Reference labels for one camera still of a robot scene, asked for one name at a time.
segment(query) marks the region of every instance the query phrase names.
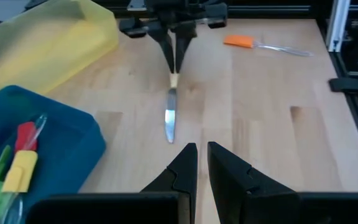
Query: wooden table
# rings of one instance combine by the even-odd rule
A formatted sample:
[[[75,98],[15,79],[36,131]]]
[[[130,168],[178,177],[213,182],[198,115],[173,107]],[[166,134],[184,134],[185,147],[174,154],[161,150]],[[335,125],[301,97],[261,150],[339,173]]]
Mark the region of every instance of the wooden table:
[[[198,26],[178,84],[176,140],[164,135],[168,66],[150,37],[119,48],[47,96],[97,119],[108,147],[82,192],[138,192],[188,142],[198,147],[196,223],[219,223],[207,142],[216,141],[299,191],[358,192],[358,131],[314,20],[230,20]],[[297,57],[223,45],[228,34],[312,51]]]

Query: silicone spatula head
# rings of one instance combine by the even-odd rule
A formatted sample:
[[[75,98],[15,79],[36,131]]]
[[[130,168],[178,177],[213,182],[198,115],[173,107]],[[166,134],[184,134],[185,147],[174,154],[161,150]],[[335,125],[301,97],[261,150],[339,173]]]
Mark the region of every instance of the silicone spatula head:
[[[227,35],[224,38],[223,43],[239,47],[252,48],[254,46],[254,38],[248,35]]]

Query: blue plastic bin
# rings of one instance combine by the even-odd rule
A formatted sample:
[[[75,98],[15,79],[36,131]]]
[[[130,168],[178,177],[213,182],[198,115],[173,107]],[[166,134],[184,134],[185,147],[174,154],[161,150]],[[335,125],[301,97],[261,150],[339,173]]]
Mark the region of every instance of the blue plastic bin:
[[[0,155],[12,148],[17,127],[41,113],[48,120],[38,138],[38,161],[23,196],[24,217],[37,201],[53,194],[77,193],[102,156],[106,143],[94,118],[85,112],[18,86],[0,90]]]

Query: orange spatula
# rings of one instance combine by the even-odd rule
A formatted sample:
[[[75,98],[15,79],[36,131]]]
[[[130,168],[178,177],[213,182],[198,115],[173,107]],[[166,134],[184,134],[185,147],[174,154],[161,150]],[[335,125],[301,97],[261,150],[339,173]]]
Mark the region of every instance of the orange spatula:
[[[278,50],[289,54],[299,55],[304,57],[313,56],[311,52],[297,50],[292,47],[281,47],[275,45],[262,44],[258,41],[255,41],[253,37],[248,35],[227,35],[224,38],[223,42],[228,45],[235,45],[239,47],[246,47],[246,48],[260,47],[260,48]]]

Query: yellow plastic container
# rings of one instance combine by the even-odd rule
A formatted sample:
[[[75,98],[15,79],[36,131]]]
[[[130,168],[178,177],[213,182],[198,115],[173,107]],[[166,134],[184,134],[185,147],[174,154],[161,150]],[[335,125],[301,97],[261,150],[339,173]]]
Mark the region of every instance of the yellow plastic container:
[[[114,14],[91,0],[49,0],[0,24],[0,89],[46,93],[118,45]]]

